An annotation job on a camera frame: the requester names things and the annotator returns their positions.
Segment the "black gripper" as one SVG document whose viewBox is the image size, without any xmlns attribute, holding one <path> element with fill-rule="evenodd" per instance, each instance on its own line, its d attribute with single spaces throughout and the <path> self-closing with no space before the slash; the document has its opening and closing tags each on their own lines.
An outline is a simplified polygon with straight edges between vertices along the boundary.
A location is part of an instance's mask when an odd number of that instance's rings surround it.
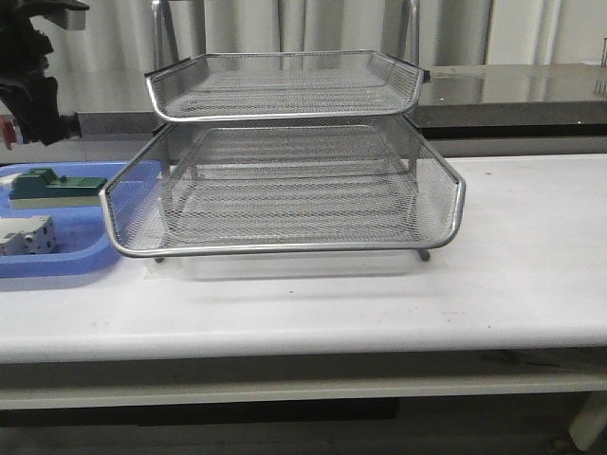
<svg viewBox="0 0 607 455">
<path fill-rule="evenodd" d="M 57 102 L 58 83 L 43 73 L 1 76 L 1 101 L 12 114 L 17 142 L 41 142 L 48 146 L 80 136 L 76 114 L 61 115 Z"/>
</svg>

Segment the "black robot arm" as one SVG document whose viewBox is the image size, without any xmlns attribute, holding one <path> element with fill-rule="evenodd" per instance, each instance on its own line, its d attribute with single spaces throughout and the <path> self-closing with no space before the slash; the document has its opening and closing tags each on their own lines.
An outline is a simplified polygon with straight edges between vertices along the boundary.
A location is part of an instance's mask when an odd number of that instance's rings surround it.
<svg viewBox="0 0 607 455">
<path fill-rule="evenodd" d="M 65 30 L 83 30 L 88 10 L 81 1 L 1 3 L 1 101 L 12 114 L 1 118 L 7 149 L 17 143 L 48 146 L 82 135 L 78 116 L 59 111 L 58 82 L 45 74 L 54 48 L 31 19 L 41 16 Z"/>
</svg>

